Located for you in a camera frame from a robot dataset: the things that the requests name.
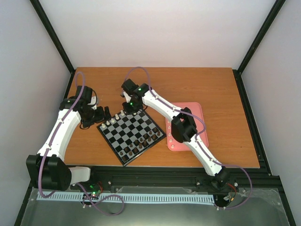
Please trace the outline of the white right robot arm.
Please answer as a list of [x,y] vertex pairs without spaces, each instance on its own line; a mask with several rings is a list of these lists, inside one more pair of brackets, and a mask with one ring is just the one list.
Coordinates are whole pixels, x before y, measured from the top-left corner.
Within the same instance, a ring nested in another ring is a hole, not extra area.
[[171,135],[185,144],[203,165],[205,172],[212,176],[212,187],[220,191],[227,183],[230,174],[214,157],[202,141],[195,120],[199,117],[192,114],[187,107],[180,108],[162,98],[148,84],[137,85],[131,79],[126,79],[121,85],[122,96],[126,101],[122,104],[127,113],[134,113],[148,106],[171,122]]

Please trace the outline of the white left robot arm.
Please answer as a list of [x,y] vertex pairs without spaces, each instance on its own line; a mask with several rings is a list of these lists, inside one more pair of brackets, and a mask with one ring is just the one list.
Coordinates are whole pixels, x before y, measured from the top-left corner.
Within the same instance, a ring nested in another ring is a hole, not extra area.
[[89,167],[68,167],[64,162],[75,129],[103,122],[105,113],[97,104],[95,91],[87,86],[77,86],[76,94],[60,103],[57,120],[45,144],[36,155],[26,159],[33,187],[39,191],[65,191],[78,182],[89,190],[97,186],[98,178]]

